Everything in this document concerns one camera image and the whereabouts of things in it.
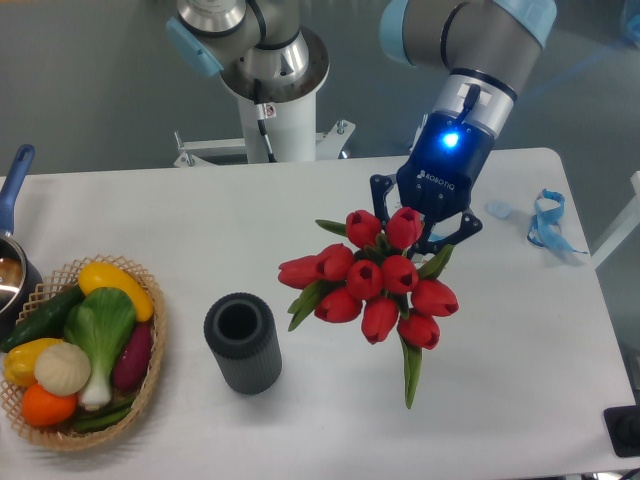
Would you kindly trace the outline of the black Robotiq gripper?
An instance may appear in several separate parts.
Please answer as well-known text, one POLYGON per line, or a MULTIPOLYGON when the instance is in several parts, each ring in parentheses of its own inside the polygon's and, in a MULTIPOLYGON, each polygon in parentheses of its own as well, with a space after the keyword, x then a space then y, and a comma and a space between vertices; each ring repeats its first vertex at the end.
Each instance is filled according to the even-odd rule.
POLYGON ((481 220, 468 207, 472 188, 494 143, 493 136, 483 130, 434 113, 428 117, 413 151, 397 174, 370 177, 374 215, 381 223, 389 222, 400 202, 426 219, 421 236, 408 250, 409 259, 438 254, 445 246, 456 246, 482 230, 481 220), (431 240, 435 222, 460 212, 455 232, 431 240))

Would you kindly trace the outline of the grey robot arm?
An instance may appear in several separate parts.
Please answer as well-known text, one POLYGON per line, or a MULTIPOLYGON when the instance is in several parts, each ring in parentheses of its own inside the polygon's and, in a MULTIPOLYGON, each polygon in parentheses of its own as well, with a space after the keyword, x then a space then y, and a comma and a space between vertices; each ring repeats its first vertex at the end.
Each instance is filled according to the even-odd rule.
MULTIPOLYGON (((385 54, 448 72, 408 160, 370 180, 375 215, 387 194, 424 223, 411 254, 436 254, 480 231, 471 192, 557 14, 552 1, 392 1, 381 17, 385 54)), ((296 1, 180 1, 166 24, 180 56, 220 76, 241 112, 252 163, 311 161, 316 94, 329 72, 322 40, 304 27, 296 1)))

